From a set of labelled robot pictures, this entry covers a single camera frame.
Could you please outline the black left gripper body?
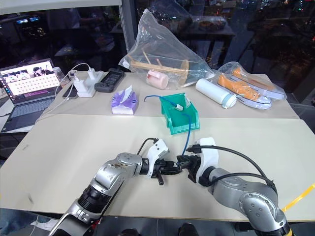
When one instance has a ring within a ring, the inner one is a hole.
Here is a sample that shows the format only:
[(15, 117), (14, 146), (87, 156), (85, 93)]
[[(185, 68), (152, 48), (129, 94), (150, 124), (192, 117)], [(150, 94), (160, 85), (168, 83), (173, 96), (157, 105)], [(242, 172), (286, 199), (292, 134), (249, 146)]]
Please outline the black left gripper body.
[(173, 174), (173, 162), (164, 159), (158, 159), (153, 168), (151, 178), (157, 179), (160, 186), (164, 185), (162, 176), (169, 176)]

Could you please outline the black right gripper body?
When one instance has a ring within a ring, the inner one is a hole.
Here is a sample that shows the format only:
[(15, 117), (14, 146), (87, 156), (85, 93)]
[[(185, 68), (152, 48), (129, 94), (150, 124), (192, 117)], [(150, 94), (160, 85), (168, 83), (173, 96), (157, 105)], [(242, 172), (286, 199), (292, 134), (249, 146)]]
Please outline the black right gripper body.
[(191, 147), (188, 148), (188, 150), (189, 152), (193, 153), (193, 155), (189, 156), (188, 178), (192, 182), (197, 183), (196, 174), (201, 164), (201, 157), (200, 157), (201, 148), (200, 148), (200, 145), (192, 145)]

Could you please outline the green plastic bin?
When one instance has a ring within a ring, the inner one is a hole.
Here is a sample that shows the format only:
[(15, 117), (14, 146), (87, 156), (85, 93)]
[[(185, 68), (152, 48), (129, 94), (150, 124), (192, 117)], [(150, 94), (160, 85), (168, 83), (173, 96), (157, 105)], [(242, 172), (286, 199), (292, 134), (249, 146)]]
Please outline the green plastic bin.
[[(165, 117), (166, 125), (172, 135), (200, 128), (199, 114), (185, 93), (162, 96), (161, 114)], [(183, 111), (176, 110), (173, 105), (180, 104)]]

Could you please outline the white water bottle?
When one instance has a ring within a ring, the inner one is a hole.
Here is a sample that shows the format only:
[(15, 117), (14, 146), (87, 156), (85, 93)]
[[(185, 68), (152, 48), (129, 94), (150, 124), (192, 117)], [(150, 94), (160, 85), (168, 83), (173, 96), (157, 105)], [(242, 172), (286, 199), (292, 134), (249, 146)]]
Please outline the white water bottle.
[(205, 79), (199, 79), (195, 85), (197, 91), (220, 104), (223, 108), (232, 108), (236, 102), (236, 95), (231, 94), (221, 87)]

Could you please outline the purple tissue pack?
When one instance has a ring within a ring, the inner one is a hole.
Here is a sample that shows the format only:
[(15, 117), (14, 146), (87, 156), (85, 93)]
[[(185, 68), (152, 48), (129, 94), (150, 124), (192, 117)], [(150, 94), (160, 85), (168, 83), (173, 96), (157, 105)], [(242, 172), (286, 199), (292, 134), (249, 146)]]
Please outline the purple tissue pack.
[(134, 115), (138, 107), (138, 98), (132, 85), (114, 94), (111, 103), (112, 114)]

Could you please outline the pink cup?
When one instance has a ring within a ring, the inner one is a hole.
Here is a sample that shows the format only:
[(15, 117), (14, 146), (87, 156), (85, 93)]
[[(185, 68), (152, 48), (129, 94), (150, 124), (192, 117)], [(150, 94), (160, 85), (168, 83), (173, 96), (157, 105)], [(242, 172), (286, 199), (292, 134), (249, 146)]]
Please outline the pink cup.
[(166, 89), (169, 82), (169, 78), (164, 73), (149, 70), (147, 73), (146, 82), (155, 88)]

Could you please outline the orange canvas shoe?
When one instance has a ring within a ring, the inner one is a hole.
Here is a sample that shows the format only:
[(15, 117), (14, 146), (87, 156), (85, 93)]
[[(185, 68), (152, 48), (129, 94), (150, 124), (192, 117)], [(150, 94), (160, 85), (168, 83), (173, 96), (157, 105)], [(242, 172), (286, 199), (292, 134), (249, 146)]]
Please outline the orange canvas shoe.
[(271, 99), (264, 96), (261, 89), (254, 88), (247, 82), (234, 80), (221, 73), (217, 84), (232, 92), (241, 103), (248, 107), (261, 110), (269, 110), (272, 107)]
[(257, 90), (265, 97), (269, 97), (273, 100), (286, 99), (284, 90), (281, 87), (273, 84), (269, 80), (269, 77), (265, 74), (251, 74), (241, 66), (237, 66), (232, 70), (232, 75), (242, 81), (249, 83), (253, 89)]

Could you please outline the wooden rack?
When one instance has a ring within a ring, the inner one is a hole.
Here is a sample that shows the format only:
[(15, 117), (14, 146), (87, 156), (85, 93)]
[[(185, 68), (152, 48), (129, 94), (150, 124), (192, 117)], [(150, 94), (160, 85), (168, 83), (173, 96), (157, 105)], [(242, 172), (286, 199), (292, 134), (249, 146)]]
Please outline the wooden rack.
[(188, 78), (189, 73), (189, 61), (183, 60), (181, 63), (180, 68), (170, 67), (170, 66), (164, 66), (161, 64), (160, 60), (156, 58), (157, 64), (152, 64), (149, 60), (149, 57), (145, 53), (145, 51), (142, 51), (143, 56), (145, 57), (147, 63), (136, 61), (129, 53), (127, 56), (130, 59), (130, 66), (140, 69), (148, 69), (148, 70), (154, 70), (159, 72), (170, 72), (179, 74), (181, 76), (182, 80), (186, 80)]

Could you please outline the clear bag around shoes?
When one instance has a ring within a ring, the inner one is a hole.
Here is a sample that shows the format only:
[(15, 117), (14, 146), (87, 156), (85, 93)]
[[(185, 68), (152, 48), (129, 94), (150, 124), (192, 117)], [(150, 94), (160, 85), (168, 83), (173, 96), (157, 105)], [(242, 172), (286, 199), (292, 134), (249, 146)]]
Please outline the clear bag around shoes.
[(214, 81), (219, 87), (236, 96), (239, 102), (255, 109), (269, 110), (273, 101), (287, 98), (284, 90), (273, 84), (267, 75), (251, 74), (236, 61), (221, 66)]

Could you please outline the white power strip with chargers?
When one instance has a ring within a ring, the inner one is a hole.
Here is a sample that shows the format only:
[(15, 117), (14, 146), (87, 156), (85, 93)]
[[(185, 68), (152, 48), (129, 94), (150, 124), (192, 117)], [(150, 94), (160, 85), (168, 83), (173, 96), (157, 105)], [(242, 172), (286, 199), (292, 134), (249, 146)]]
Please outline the white power strip with chargers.
[(93, 68), (88, 71), (76, 71), (74, 74), (74, 86), (77, 95), (81, 98), (91, 98), (94, 96), (95, 84), (104, 77), (103, 71), (95, 71)]

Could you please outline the large clear plastic bag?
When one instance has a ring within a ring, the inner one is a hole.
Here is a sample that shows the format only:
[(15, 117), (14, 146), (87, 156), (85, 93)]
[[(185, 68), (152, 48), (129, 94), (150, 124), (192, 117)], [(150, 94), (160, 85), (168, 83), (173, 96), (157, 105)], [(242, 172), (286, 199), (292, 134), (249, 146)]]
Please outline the large clear plastic bag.
[[(199, 79), (210, 80), (215, 76), (209, 65), (180, 42), (167, 27), (159, 24), (148, 9), (144, 10), (140, 18), (135, 43), (128, 53), (136, 61), (147, 63), (142, 51), (145, 51), (152, 64), (158, 64), (156, 61), (158, 58), (164, 66), (180, 68), (183, 60), (189, 61), (189, 73), (185, 81), (181, 79), (179, 74), (161, 72), (169, 78), (166, 89), (181, 89), (195, 84)], [(120, 60), (119, 65), (137, 74), (140, 79), (146, 82), (149, 70), (130, 66), (130, 59), (127, 54)]]

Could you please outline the dark smartphone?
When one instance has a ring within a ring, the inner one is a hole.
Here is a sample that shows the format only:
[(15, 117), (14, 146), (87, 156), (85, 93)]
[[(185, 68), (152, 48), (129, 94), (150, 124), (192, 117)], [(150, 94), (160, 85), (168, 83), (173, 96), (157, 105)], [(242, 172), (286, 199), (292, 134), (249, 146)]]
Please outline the dark smartphone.
[(77, 89), (75, 88), (75, 86), (69, 87), (67, 91), (63, 94), (63, 98), (75, 99), (77, 97)]

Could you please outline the small clear bottle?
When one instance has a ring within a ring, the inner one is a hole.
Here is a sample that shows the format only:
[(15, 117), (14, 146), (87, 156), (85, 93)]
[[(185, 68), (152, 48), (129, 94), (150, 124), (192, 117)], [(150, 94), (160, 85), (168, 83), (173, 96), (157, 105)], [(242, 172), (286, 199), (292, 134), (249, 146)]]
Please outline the small clear bottle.
[(53, 67), (53, 71), (56, 74), (61, 86), (65, 86), (69, 83), (69, 78), (64, 75), (64, 73), (59, 67)]

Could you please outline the grey laptop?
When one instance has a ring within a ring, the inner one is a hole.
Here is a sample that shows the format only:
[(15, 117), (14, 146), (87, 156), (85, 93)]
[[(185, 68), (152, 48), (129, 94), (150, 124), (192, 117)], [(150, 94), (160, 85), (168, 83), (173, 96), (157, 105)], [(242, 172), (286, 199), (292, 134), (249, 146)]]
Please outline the grey laptop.
[(0, 83), (13, 103), (2, 133), (34, 125), (62, 89), (51, 59), (0, 68)]

